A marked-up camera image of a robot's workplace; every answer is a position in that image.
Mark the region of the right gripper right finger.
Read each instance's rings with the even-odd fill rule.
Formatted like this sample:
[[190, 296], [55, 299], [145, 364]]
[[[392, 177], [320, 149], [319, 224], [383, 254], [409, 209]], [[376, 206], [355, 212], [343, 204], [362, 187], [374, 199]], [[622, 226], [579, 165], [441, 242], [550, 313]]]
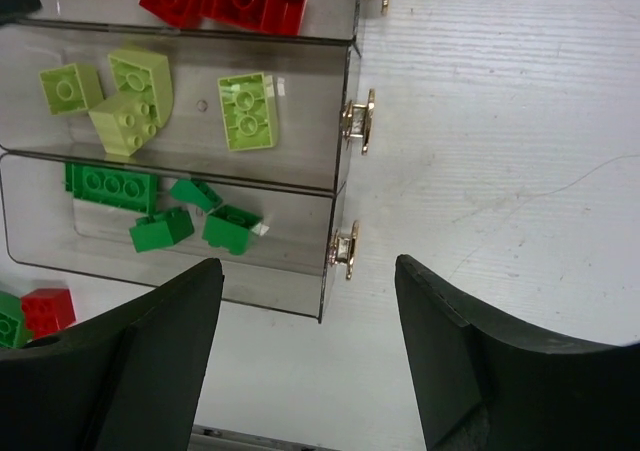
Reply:
[[401, 255], [395, 290], [431, 450], [635, 450], [639, 347], [514, 317]]

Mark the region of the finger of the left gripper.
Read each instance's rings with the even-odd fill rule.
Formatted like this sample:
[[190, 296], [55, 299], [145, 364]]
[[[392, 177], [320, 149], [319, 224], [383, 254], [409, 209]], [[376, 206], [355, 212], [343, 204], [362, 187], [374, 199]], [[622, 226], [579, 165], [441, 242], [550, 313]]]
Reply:
[[0, 20], [16, 21], [42, 9], [41, 0], [0, 0]]

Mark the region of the green lego long brick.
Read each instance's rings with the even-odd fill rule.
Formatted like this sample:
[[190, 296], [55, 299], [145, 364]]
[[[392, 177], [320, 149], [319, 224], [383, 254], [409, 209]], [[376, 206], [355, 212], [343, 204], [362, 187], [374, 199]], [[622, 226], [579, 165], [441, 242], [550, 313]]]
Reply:
[[158, 177], [149, 173], [66, 163], [65, 189], [78, 200], [152, 214], [156, 211]]

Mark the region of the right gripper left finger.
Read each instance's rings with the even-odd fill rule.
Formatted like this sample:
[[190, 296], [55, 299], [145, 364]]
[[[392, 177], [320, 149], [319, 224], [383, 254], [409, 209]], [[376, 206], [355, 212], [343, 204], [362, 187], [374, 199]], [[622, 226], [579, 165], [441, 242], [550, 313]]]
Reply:
[[222, 301], [208, 258], [138, 298], [1, 353], [4, 450], [185, 450]]

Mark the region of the red lego small brick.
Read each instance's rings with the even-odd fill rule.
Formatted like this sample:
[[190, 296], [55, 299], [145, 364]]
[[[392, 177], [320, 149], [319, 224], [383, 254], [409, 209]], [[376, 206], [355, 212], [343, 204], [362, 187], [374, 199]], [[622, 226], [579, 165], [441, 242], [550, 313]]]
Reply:
[[39, 339], [76, 322], [72, 297], [68, 288], [39, 288], [20, 298], [26, 327]]

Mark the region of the lime lego slope brick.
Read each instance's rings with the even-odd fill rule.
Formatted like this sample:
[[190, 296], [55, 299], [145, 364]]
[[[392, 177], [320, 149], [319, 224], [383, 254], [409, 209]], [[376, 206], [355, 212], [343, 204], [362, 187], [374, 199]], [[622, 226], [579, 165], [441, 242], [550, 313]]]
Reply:
[[138, 46], [108, 54], [116, 87], [89, 111], [106, 153], [130, 157], [153, 139], [172, 113], [174, 92], [167, 56]]
[[273, 148], [279, 122], [272, 75], [221, 77], [218, 91], [227, 147], [232, 152]]

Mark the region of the green lego square brick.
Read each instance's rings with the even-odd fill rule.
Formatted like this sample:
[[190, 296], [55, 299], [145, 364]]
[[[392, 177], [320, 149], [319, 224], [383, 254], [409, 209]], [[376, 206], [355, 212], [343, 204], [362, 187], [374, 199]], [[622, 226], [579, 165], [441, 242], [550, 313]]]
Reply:
[[253, 228], [261, 223], [259, 215], [222, 205], [207, 215], [202, 238], [211, 247], [224, 248], [232, 255], [243, 255], [251, 244]]

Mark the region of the lime lego square brick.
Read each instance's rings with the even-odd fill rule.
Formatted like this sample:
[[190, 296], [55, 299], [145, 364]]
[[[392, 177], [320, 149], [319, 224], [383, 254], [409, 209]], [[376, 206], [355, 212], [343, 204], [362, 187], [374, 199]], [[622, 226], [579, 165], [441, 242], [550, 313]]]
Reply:
[[71, 63], [39, 73], [49, 112], [53, 116], [85, 113], [104, 100], [95, 66]]

